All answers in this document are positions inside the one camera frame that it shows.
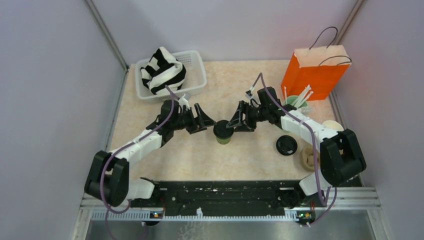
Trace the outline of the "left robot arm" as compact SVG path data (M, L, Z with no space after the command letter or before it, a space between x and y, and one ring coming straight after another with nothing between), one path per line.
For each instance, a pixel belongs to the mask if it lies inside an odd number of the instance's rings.
M153 181L146 178L130 180L130 169L151 152L160 149L174 136L175 131L198 133L216 122L200 107L188 107L177 100L165 100L160 114L140 135L113 151L98 151L84 185L84 192L103 201L106 206L117 207L125 200L141 199L147 206L160 202L160 193Z

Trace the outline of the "green paper coffee cup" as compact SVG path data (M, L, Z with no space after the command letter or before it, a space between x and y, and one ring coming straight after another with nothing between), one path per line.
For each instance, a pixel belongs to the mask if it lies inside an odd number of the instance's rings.
M231 141L231 136L230 137L225 137L225 138L223 138L223 137L216 137L216 140L217 140L217 142L219 143L219 144L221 144L221 145L226 145L226 144L228 144L230 141Z

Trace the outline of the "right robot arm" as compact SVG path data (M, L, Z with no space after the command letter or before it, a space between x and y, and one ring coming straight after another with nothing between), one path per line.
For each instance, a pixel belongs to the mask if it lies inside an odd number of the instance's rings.
M254 106L239 101L226 128L235 132L253 132L258 122L269 122L297 135L319 153L318 173L301 179L300 188L293 192L297 205L307 206L319 190L338 187L366 169L359 141L352 130L331 129L305 116L294 106L281 105L273 87L262 88L257 94L260 104Z

